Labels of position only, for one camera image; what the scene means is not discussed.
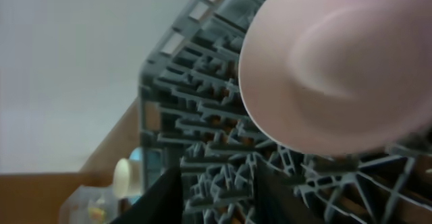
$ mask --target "pink plate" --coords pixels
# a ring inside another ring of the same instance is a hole
[[[341,155],[392,143],[432,119],[432,0],[266,0],[239,77],[278,144]]]

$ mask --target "dish rack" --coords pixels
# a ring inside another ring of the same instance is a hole
[[[428,131],[386,149],[331,158],[280,146],[253,124],[237,68],[264,1],[191,0],[144,62],[143,188],[149,188],[147,156],[157,152],[165,168],[182,168],[184,223],[255,223],[251,178],[257,161],[264,161],[326,223],[428,223]]]

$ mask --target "white wall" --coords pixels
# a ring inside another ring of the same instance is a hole
[[[77,171],[188,0],[0,0],[0,172]]]

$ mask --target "wooden surface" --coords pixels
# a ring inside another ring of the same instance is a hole
[[[112,173],[117,162],[121,158],[128,158],[139,145],[138,100],[135,99],[80,171]]]
[[[0,175],[0,223],[57,224],[60,206],[80,185],[103,187],[111,180],[89,173]]]

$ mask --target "dishwasher rack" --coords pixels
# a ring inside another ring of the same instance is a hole
[[[404,206],[432,217],[432,176],[429,183],[419,180],[429,178],[432,166],[427,131],[377,152],[335,159],[280,146],[253,124],[237,68],[264,1],[191,0],[144,62],[143,188],[149,188],[146,156],[159,152],[165,168],[182,168],[184,223],[255,223],[251,179],[263,161],[326,223],[409,222],[396,211]],[[152,111],[157,127],[148,125]]]

